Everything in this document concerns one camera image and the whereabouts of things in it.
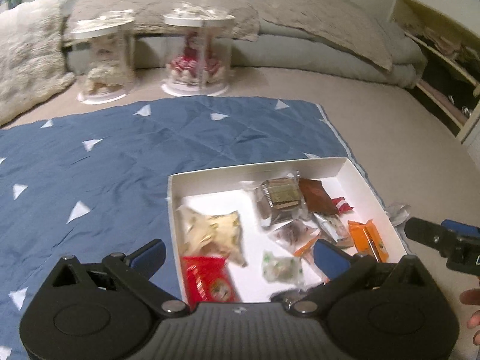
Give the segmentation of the person right hand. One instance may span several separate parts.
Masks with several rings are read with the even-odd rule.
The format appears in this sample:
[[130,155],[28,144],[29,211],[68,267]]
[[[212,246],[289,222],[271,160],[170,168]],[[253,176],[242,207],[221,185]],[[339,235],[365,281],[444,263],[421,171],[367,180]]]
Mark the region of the person right hand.
[[[469,289],[460,295],[460,302],[467,306],[480,306],[480,289]],[[476,310],[467,322],[468,329],[479,328],[480,310]]]

